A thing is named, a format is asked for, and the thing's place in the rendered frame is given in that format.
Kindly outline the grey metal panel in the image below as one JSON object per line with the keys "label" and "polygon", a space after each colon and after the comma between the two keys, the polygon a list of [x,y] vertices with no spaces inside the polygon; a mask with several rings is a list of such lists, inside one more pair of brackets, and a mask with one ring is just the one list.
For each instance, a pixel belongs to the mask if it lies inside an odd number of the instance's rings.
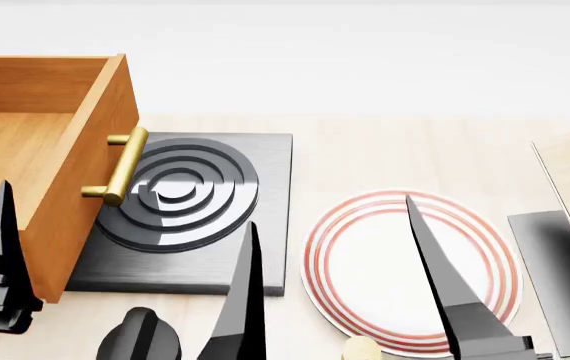
{"label": "grey metal panel", "polygon": [[510,215],[508,221],[562,358],[570,358],[570,223],[564,212]]}

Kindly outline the round ringed stove burner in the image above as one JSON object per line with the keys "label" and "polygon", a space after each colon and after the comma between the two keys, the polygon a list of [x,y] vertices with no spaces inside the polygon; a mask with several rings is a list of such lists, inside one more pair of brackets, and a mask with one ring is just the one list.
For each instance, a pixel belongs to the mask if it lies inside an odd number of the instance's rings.
{"label": "round ringed stove burner", "polygon": [[225,143],[183,137],[148,143],[120,206],[103,206],[95,225],[135,251],[178,253],[229,235],[253,212],[259,178]]}

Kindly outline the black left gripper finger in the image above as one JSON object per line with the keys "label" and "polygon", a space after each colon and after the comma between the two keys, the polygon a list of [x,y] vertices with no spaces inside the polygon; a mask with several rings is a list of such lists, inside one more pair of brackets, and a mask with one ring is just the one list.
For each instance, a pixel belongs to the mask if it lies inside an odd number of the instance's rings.
{"label": "black left gripper finger", "polygon": [[12,186],[0,185],[0,332],[22,334],[43,302],[32,288],[19,239]]}
{"label": "black left gripper finger", "polygon": [[227,298],[197,360],[267,360],[262,251],[249,221]]}

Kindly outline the white plate with red rings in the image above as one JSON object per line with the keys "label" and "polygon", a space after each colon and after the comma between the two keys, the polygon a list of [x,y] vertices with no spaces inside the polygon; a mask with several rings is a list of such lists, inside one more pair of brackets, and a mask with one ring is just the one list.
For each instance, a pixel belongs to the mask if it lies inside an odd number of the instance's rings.
{"label": "white plate with red rings", "polygon": [[449,356],[446,335],[412,235],[413,202],[478,299],[504,324],[516,316],[523,271],[498,230],[447,197],[403,188],[358,194],[320,218],[304,241],[301,279],[333,326],[366,336],[385,353]]}

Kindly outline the cream round object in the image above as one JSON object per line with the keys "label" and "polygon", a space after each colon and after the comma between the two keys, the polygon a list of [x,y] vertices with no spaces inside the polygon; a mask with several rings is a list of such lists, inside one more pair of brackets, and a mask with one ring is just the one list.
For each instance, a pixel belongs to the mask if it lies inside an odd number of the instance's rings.
{"label": "cream round object", "polygon": [[381,347],[372,338],[354,336],[345,341],[341,360],[381,360]]}

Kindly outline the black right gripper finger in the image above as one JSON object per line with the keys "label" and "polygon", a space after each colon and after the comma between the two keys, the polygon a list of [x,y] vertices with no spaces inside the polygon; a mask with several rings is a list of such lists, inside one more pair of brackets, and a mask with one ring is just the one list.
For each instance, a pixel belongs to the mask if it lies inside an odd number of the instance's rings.
{"label": "black right gripper finger", "polygon": [[530,336],[516,336],[490,311],[448,260],[411,197],[412,236],[454,360],[553,360]]}

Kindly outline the orange wooden drawer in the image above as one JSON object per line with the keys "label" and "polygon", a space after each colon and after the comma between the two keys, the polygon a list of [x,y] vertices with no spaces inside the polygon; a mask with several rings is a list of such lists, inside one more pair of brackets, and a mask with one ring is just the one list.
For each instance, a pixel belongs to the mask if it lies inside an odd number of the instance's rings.
{"label": "orange wooden drawer", "polygon": [[108,185],[128,161],[108,138],[138,122],[124,55],[0,56],[0,185],[39,299],[61,298],[104,203],[82,188]]}

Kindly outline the dark grey stove plate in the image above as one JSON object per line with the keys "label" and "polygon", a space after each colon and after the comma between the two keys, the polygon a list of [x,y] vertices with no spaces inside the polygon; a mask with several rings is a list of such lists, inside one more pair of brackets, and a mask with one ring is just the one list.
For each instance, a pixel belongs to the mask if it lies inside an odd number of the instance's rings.
{"label": "dark grey stove plate", "polygon": [[249,218],[217,242],[178,253],[148,253],[126,248],[105,236],[94,222],[67,290],[223,295],[229,289],[247,223],[252,221],[261,242],[265,293],[283,295],[293,137],[290,134],[153,132],[146,145],[183,137],[225,143],[251,161],[259,178],[259,194]]}

